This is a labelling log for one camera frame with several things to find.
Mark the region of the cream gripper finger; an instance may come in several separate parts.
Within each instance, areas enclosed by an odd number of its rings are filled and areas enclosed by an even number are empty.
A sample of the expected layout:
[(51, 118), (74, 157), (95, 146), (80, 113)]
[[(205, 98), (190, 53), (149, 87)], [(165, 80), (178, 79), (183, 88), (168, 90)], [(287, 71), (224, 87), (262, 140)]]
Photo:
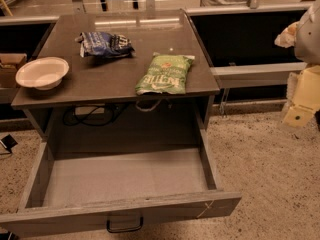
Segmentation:
[(287, 26), (275, 39), (274, 43), (283, 48), (295, 45), (298, 23), (294, 22)]

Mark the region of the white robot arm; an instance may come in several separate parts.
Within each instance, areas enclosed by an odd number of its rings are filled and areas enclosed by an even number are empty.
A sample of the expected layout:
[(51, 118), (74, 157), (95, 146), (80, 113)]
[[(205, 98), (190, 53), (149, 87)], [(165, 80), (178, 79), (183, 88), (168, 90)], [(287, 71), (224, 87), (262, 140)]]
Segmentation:
[(301, 19), (287, 26), (274, 43), (294, 48), (295, 57), (306, 63), (287, 80), (287, 102), (281, 124), (292, 128), (305, 126), (320, 110), (320, 0), (316, 0)]

